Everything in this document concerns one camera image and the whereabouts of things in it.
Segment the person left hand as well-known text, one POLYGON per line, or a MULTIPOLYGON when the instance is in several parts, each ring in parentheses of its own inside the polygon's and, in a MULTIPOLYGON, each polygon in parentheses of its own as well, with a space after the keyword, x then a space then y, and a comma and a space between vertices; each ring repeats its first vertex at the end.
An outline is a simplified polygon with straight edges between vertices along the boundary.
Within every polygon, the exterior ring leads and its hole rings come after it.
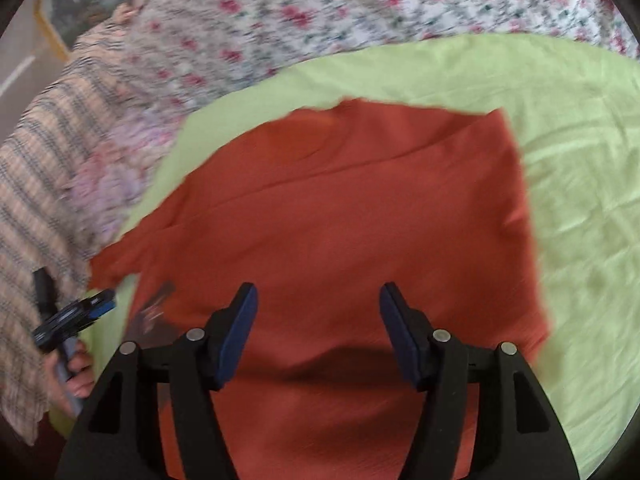
POLYGON ((86 346, 79 341, 75 353, 67 365, 72 377, 65 382, 58 378, 58 355, 51 352, 44 358, 44 374, 46 374, 48 398, 65 415, 76 418, 71 398, 87 399, 92 393, 96 378, 93 370, 93 356, 86 346))

